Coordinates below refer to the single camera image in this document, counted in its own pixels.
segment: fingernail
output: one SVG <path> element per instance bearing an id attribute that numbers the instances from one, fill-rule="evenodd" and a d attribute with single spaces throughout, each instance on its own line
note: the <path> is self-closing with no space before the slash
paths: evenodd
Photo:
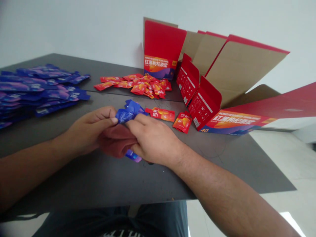
<path id="1" fill-rule="evenodd" d="M 111 120 L 112 120 L 112 122 L 114 123 L 114 124 L 116 124 L 116 123 L 118 123 L 118 119 L 117 118 L 111 118 Z"/>

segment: leg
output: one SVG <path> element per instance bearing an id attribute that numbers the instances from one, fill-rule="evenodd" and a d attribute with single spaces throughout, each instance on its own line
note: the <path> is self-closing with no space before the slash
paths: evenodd
<path id="1" fill-rule="evenodd" d="M 135 217 L 145 236 L 188 237 L 186 201 L 142 205 Z"/>
<path id="2" fill-rule="evenodd" d="M 98 235 L 116 225 L 130 225 L 128 207 L 52 212 L 33 237 Z"/>

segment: left hand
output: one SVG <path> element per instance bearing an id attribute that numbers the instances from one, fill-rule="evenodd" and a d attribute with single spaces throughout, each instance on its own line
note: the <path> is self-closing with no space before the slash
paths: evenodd
<path id="1" fill-rule="evenodd" d="M 114 107 L 107 106 L 82 116 L 64 134 L 52 140 L 54 150 L 61 156 L 73 157 L 92 152 L 99 147 L 98 136 L 117 124 L 116 112 Z"/>

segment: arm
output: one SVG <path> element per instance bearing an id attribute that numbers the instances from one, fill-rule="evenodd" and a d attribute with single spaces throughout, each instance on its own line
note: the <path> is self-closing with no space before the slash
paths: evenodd
<path id="1" fill-rule="evenodd" d="M 195 153 L 164 123 L 138 115 L 127 126 L 139 142 L 133 150 L 173 170 L 227 236 L 299 236 L 250 186 Z"/>
<path id="2" fill-rule="evenodd" d="M 117 123 L 103 107 L 79 118 L 64 134 L 0 159 L 0 213 L 77 156 L 98 147 L 104 129 Z"/>

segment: pile of blue sachets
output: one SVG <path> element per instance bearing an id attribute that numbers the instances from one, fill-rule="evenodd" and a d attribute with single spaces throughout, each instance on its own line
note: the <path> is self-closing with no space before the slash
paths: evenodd
<path id="1" fill-rule="evenodd" d="M 2 71 L 0 129 L 33 115 L 42 117 L 76 105 L 79 100 L 89 100 L 87 92 L 75 86 L 89 77 L 52 64 Z"/>

